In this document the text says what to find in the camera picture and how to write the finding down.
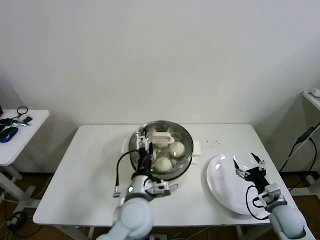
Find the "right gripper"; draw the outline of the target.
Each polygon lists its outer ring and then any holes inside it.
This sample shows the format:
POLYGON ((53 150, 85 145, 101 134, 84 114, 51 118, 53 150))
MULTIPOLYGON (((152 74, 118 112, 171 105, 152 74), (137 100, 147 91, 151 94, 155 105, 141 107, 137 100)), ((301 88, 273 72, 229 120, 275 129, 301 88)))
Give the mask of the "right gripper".
POLYGON ((264 160, 261 160, 254 153, 251 153, 251 155, 258 163, 258 166, 245 171, 240 168, 236 160, 233 160, 234 166, 235 166, 235 172, 240 178, 244 178, 247 182, 254 183, 258 193, 263 193, 265 191, 266 186, 270 184, 266 179, 266 175, 267 175, 266 163, 264 160))

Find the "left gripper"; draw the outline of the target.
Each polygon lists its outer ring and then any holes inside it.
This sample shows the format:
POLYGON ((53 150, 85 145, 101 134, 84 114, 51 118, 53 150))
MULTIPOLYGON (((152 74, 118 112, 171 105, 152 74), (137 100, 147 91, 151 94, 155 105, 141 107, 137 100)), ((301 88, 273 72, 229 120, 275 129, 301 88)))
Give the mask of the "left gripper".
POLYGON ((149 144, 148 150, 148 132, 146 129, 136 134, 136 149, 138 150, 139 160, 136 167, 137 176, 151 176, 152 162, 157 159, 157 152, 153 143, 149 144))

